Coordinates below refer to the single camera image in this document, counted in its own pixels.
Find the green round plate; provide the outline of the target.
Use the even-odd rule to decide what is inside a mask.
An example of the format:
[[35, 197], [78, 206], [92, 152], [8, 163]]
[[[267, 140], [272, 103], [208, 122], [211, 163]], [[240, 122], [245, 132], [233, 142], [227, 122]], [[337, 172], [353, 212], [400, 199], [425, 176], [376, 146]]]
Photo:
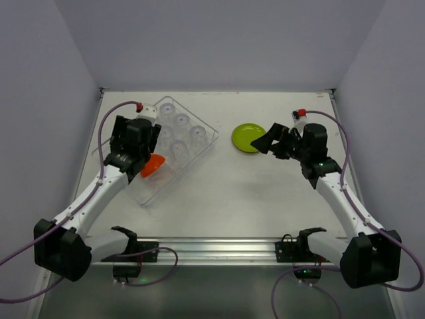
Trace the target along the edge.
[[238, 150], [248, 154], [255, 154], [258, 153], [258, 150], [251, 146], [251, 142], [262, 137], [265, 133], [265, 129], [260, 125], [245, 123], [233, 130], [231, 140]]

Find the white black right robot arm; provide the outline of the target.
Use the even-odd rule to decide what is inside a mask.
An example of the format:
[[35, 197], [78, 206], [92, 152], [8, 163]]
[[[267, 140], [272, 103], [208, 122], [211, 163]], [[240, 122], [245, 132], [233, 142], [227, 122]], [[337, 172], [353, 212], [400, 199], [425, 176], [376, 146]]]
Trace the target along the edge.
[[339, 164], [327, 154], [327, 130], [321, 124], [306, 124], [302, 132], [273, 124], [255, 139], [252, 147], [271, 152], [280, 160], [299, 161], [302, 175], [324, 198], [346, 234], [346, 240], [324, 228], [304, 229], [297, 236], [299, 252], [319, 255], [338, 266], [351, 288], [383, 284], [398, 278], [401, 248], [396, 231], [386, 231], [352, 196]]

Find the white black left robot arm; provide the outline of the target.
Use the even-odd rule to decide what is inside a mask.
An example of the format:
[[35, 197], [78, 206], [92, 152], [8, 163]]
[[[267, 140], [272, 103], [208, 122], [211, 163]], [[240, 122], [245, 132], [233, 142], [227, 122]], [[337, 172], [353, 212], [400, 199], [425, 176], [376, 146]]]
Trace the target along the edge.
[[161, 127], [155, 114], [134, 119], [117, 116], [110, 138], [110, 153], [101, 170], [70, 207], [53, 220], [41, 219], [33, 234], [35, 264], [72, 282], [81, 279], [92, 263], [112, 255], [135, 252], [137, 235], [124, 227], [91, 237], [89, 230], [108, 206], [145, 167]]

